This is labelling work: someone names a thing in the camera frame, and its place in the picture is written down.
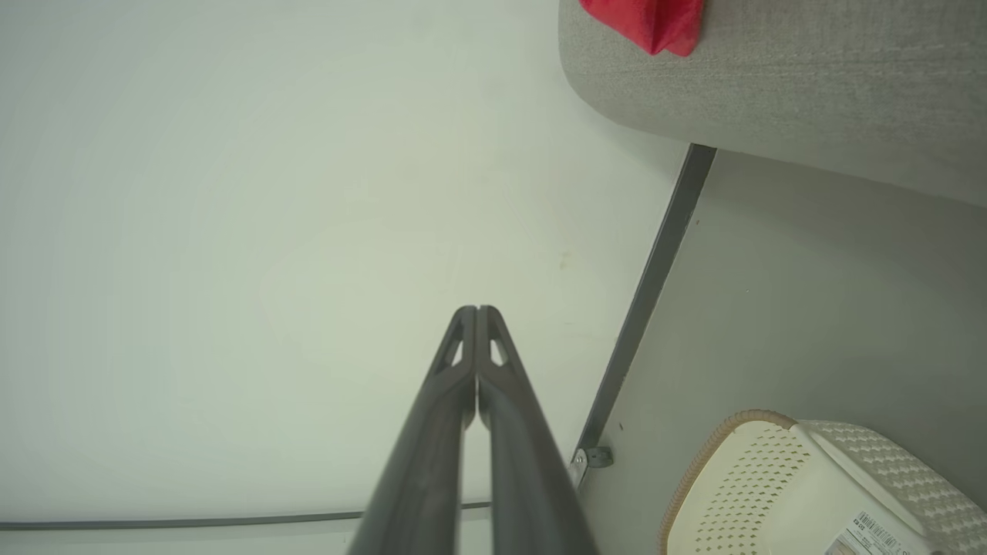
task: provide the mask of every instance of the dark wall edge strip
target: dark wall edge strip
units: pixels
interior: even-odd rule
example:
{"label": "dark wall edge strip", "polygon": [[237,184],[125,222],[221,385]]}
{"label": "dark wall edge strip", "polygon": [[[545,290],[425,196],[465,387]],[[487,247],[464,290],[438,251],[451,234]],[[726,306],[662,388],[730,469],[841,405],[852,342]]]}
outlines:
{"label": "dark wall edge strip", "polygon": [[692,213],[696,209],[699,194],[706,183],[706,176],[710,173],[710,166],[713,165],[716,154],[715,148],[700,144],[689,145],[685,162],[682,163],[671,200],[668,202],[668,209],[661,220],[661,226],[658,227],[658,234],[654,237],[651,253],[645,263],[645,270],[638,282],[638,289],[634,293],[620,335],[617,336],[617,344],[610,355],[603,380],[600,381],[600,387],[596,391],[596,398],[586,418],[582,436],[579,437],[580,449],[599,444],[603,428],[624,385],[624,378],[627,377],[631,362],[638,353],[641,339],[645,336],[647,322],[651,319],[651,313],[672,269],[679,245],[682,244],[682,238],[689,228]]}
{"label": "dark wall edge strip", "polygon": [[[485,509],[490,502],[464,503],[465,509]],[[323,520],[360,518],[362,512],[322,513],[318,515],[246,516],[241,518],[180,518],[174,520],[81,520],[76,522],[0,522],[0,531],[11,530],[132,530],[151,528],[200,528],[204,526],[253,526],[290,524]]]}

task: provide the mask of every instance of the perforated basket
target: perforated basket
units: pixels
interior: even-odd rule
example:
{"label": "perforated basket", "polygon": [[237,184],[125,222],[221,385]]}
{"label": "perforated basket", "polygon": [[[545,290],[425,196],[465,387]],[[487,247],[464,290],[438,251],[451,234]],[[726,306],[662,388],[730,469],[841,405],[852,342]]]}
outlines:
{"label": "perforated basket", "polygon": [[669,505],[659,553],[987,553],[987,515],[915,456],[859,426],[771,411],[727,419]]}

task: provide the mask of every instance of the red fabric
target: red fabric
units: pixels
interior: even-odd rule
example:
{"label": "red fabric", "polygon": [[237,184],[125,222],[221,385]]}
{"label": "red fabric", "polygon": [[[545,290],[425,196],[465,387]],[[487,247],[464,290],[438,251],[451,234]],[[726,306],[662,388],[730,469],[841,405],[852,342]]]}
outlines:
{"label": "red fabric", "polygon": [[589,15],[655,55],[687,56],[699,41],[703,0],[579,0]]}

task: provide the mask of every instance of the product label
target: product label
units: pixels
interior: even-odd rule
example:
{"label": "product label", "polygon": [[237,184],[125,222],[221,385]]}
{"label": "product label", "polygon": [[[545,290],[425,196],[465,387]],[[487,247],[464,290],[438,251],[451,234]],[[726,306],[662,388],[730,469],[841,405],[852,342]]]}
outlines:
{"label": "product label", "polygon": [[825,555],[919,555],[882,526],[866,511],[861,511],[836,536]]}

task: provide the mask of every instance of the gray fabric upholstery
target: gray fabric upholstery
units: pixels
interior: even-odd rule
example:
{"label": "gray fabric upholstery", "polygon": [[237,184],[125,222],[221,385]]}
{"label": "gray fabric upholstery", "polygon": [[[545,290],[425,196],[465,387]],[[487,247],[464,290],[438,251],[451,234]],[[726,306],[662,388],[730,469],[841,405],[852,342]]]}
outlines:
{"label": "gray fabric upholstery", "polygon": [[687,58],[562,0],[560,49],[624,125],[987,205],[982,0],[708,0]]}

